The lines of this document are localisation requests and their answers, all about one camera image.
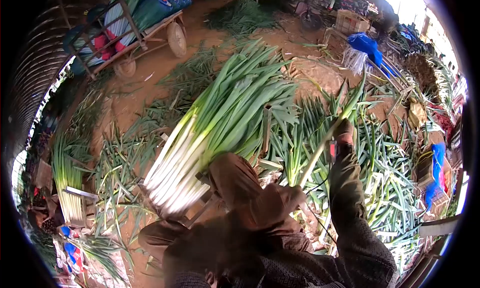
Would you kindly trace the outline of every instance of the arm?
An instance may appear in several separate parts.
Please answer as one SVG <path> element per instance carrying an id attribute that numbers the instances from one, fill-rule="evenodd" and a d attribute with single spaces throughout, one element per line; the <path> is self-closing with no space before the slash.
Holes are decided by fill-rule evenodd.
<path id="1" fill-rule="evenodd" d="M 332 222 L 338 233 L 339 257 L 344 266 L 341 281 L 368 286 L 394 285 L 397 268 L 391 252 L 369 228 L 365 216 L 360 167 L 351 145 L 340 145 L 340 154 L 330 171 Z"/>

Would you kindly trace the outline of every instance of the crate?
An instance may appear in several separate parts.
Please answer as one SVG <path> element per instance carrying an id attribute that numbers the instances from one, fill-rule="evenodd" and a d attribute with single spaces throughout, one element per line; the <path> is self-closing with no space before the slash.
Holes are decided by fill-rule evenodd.
<path id="1" fill-rule="evenodd" d="M 429 146 L 425 153 L 430 152 L 431 146 Z M 430 211 L 423 216 L 423 221 L 434 221 L 441 218 L 441 214 L 444 212 L 445 208 L 450 204 L 452 199 L 452 167 L 448 163 L 446 157 L 443 158 L 443 176 L 445 180 L 445 187 L 447 192 L 441 190 L 437 192 L 431 199 Z M 414 194 L 422 199 L 421 208 L 424 210 L 425 205 L 423 201 L 425 199 L 425 190 L 430 183 L 433 183 L 433 161 L 432 154 L 424 155 L 419 163 L 417 164 L 417 187 L 414 189 Z"/>
<path id="2" fill-rule="evenodd" d="M 349 10 L 338 10 L 335 28 L 345 35 L 351 35 L 357 32 L 366 32 L 370 22 L 364 17 Z"/>

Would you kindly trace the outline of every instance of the dirt ground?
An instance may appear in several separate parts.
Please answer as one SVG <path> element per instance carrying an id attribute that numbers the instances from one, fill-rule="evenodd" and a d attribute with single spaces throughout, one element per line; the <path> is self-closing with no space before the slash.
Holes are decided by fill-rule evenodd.
<path id="1" fill-rule="evenodd" d="M 153 99 L 164 99 L 169 95 L 170 91 L 168 89 L 157 86 L 156 83 L 165 77 L 178 63 L 182 63 L 192 56 L 197 50 L 201 40 L 206 40 L 206 46 L 218 46 L 231 39 L 227 33 L 210 30 L 204 23 L 205 15 L 207 13 L 230 1 L 231 0 L 195 0 L 192 6 L 184 9 L 183 21 L 187 31 L 188 45 L 188 51 L 185 57 L 179 59 L 173 55 L 169 47 L 164 47 L 137 60 L 134 77 L 121 79 L 115 76 L 108 82 L 108 89 L 112 91 L 123 93 L 134 91 L 134 93 L 126 96 L 115 95 L 106 99 L 105 113 L 98 124 L 98 128 L 93 134 L 93 153 L 99 153 L 103 139 L 102 133 L 110 131 L 113 121 L 117 123 L 120 131 L 124 132 L 137 119 L 137 114 L 142 112 L 142 109 L 146 104 L 150 104 Z M 252 35 L 252 39 L 262 37 L 268 45 L 278 45 L 279 49 L 281 49 L 284 54 L 285 59 L 290 59 L 294 56 L 306 57 L 312 55 L 315 57 L 321 57 L 324 55 L 323 52 L 316 48 L 304 47 L 294 43 L 321 43 L 323 38 L 322 30 L 315 33 L 303 32 L 299 19 L 294 15 L 278 12 L 276 13 L 276 18 L 279 20 L 283 28 L 259 30 Z M 343 52 L 345 44 L 345 41 L 340 41 L 338 38 L 332 37 L 330 39 L 328 50 L 333 54 L 334 59 L 341 60 L 341 53 Z M 327 61 L 340 64 L 331 59 L 327 59 Z M 306 65 L 308 65 L 308 63 L 300 62 L 300 60 L 297 60 L 295 64 L 298 68 L 306 68 Z M 338 93 L 344 78 L 349 79 L 352 87 L 360 81 L 360 77 L 353 76 L 349 70 L 339 70 L 335 67 L 330 68 L 320 64 L 317 64 L 317 66 L 320 67 L 318 67 L 317 70 L 313 70 L 312 74 L 315 75 L 319 85 L 327 92 Z M 301 86 L 302 90 L 299 93 L 320 95 L 318 89 L 311 82 L 302 81 Z M 393 99 L 386 99 L 385 103 L 377 105 L 372 112 L 380 119 L 384 119 L 386 117 L 385 111 L 388 111 L 392 103 Z M 406 111 L 403 107 L 397 109 L 396 113 L 402 118 L 406 117 Z M 391 115 L 389 118 L 395 130 L 395 116 Z M 432 135 L 430 139 L 430 141 L 439 140 L 443 140 L 443 137 L 441 135 L 437 136 L 436 133 Z M 191 217 L 200 206 L 199 203 L 195 204 L 189 212 L 189 217 Z M 201 222 L 219 214 L 222 214 L 222 211 L 213 208 L 205 212 L 198 221 Z M 149 222 L 154 220 L 152 216 L 149 216 L 147 219 Z M 130 238 L 134 222 L 135 218 L 131 217 L 127 224 L 122 227 L 122 236 L 125 241 L 128 241 Z M 130 248 L 137 249 L 138 247 L 138 243 L 134 242 Z M 150 269 L 146 270 L 145 268 L 148 256 L 139 252 L 132 252 L 132 256 L 135 263 L 133 270 L 128 269 L 128 264 L 124 260 L 132 287 L 163 287 L 163 279 L 147 275 L 151 272 Z"/>

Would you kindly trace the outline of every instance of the blue tarp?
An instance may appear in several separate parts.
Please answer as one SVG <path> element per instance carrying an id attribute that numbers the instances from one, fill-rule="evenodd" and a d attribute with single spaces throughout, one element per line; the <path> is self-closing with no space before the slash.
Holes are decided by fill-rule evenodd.
<path id="1" fill-rule="evenodd" d="M 381 52 L 377 49 L 377 41 L 370 39 L 364 32 L 354 33 L 347 37 L 347 42 L 352 46 L 352 48 L 365 52 L 368 55 L 368 58 L 374 62 L 381 70 L 390 78 L 387 70 L 382 67 L 382 55 Z M 385 66 L 393 75 L 396 75 L 396 72 Z"/>
<path id="2" fill-rule="evenodd" d="M 433 179 L 434 182 L 427 186 L 425 190 L 425 203 L 427 204 L 427 210 L 430 209 L 432 205 L 432 198 L 437 195 L 437 193 L 441 192 L 440 187 L 440 172 L 442 171 L 442 167 L 444 166 L 444 158 L 445 158 L 445 143 L 433 144 L 431 151 L 433 152 L 432 160 L 433 160 Z"/>

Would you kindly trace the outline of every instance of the wooden handcart frame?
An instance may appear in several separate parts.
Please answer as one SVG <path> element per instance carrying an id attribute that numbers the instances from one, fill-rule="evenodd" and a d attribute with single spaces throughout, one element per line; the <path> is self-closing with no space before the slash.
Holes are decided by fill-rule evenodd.
<path id="1" fill-rule="evenodd" d="M 131 30 L 128 30 L 128 31 L 122 33 L 121 35 L 119 35 L 115 39 L 111 40 L 109 43 L 107 43 L 102 48 L 96 50 L 95 47 L 92 44 L 92 40 L 94 39 L 94 37 L 89 38 L 88 35 L 87 35 L 87 32 L 93 26 L 93 24 L 95 22 L 99 22 L 99 18 L 102 15 L 105 15 L 112 7 L 114 7 L 117 4 L 121 5 L 123 13 L 118 18 L 111 21 L 110 23 L 102 26 L 100 31 L 105 32 L 108 27 L 110 27 L 112 24 L 114 24 L 115 22 L 117 22 L 118 20 L 121 20 L 123 18 L 127 19 L 128 23 L 131 27 Z M 179 47 L 179 49 L 181 49 L 182 51 L 180 51 L 180 53 L 178 53 L 178 51 L 177 51 L 177 53 L 175 53 L 175 51 L 174 51 L 174 54 L 177 57 L 182 57 L 183 55 L 186 54 L 185 38 L 187 36 L 187 32 L 185 30 L 185 26 L 183 25 L 182 15 L 183 15 L 183 11 L 180 10 L 179 12 L 176 12 L 175 14 L 161 20 L 157 24 L 153 25 L 150 28 L 147 28 L 144 32 L 140 33 L 140 31 L 138 30 L 138 28 L 136 27 L 136 25 L 135 25 L 135 23 L 132 19 L 132 16 L 130 15 L 128 5 L 126 4 L 125 0 L 116 0 L 112 3 L 110 3 L 91 22 L 89 22 L 79 33 L 77 33 L 77 35 L 69 43 L 68 48 L 70 49 L 72 54 L 75 55 L 77 57 L 77 59 L 80 61 L 83 68 L 87 72 L 87 75 L 89 75 L 93 80 L 96 80 L 96 78 L 97 78 L 95 74 L 97 74 L 101 70 L 105 69 L 106 67 L 108 67 L 109 65 L 114 63 L 115 61 L 117 61 L 114 65 L 115 73 L 117 73 L 117 75 L 131 77 L 135 73 L 135 69 L 136 69 L 135 60 L 144 56 L 145 54 L 147 54 L 149 52 L 155 51 L 155 50 L 157 50 L 159 48 L 162 48 L 162 47 L 164 47 L 166 45 L 169 45 L 169 44 L 170 44 L 170 47 L 172 48 L 172 44 L 177 44 L 177 47 Z M 171 37 L 169 37 L 168 39 L 154 38 L 154 36 L 160 30 L 162 30 L 166 27 L 179 27 L 181 29 L 181 33 L 183 34 L 183 36 L 181 36 L 181 35 L 179 36 L 177 28 L 172 28 L 173 29 L 172 32 L 175 33 L 176 37 L 177 37 L 175 40 L 171 39 Z M 104 63 L 101 63 L 100 65 L 93 66 L 92 68 L 88 67 L 87 64 L 90 60 L 93 59 L 93 57 L 100 58 L 102 56 L 101 52 L 103 50 L 107 49 L 111 45 L 114 45 L 117 41 L 119 41 L 124 36 L 126 36 L 130 33 L 135 34 L 136 41 L 134 41 L 132 44 L 126 46 L 122 51 L 117 52 L 114 55 L 112 55 L 112 57 L 110 57 Z M 73 46 L 74 42 L 77 39 L 83 39 L 85 41 L 85 44 L 83 44 L 83 46 L 80 47 L 79 50 L 76 50 L 75 47 Z M 148 49 L 147 41 L 160 42 L 161 44 L 159 46 Z M 81 49 L 83 49 L 84 47 L 89 47 L 93 52 L 92 56 L 87 60 L 81 59 L 80 55 L 79 55 L 79 51 Z M 118 62 L 118 59 L 121 58 L 121 57 L 123 57 L 124 60 Z M 130 72 L 128 74 L 123 72 L 122 68 L 121 68 L 122 66 L 126 66 L 126 68 L 130 70 Z"/>

